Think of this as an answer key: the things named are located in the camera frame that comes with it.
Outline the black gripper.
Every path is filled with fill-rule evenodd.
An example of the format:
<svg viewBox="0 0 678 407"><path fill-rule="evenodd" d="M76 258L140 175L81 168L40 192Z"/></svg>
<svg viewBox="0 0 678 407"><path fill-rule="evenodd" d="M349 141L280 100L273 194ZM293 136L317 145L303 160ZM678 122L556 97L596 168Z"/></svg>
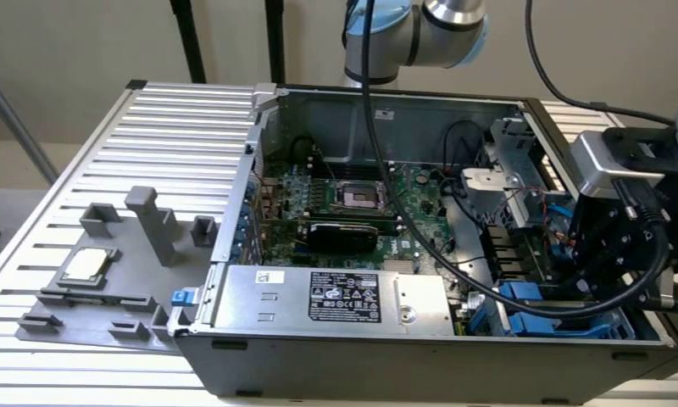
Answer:
<svg viewBox="0 0 678 407"><path fill-rule="evenodd" d="M655 282L623 303L660 312L678 312L678 176L667 176L656 186L640 178L612 180L612 198L581 197L571 232L575 234L575 264L579 278L600 301L627 291L659 258L655 225L665 227L668 259Z"/></svg>

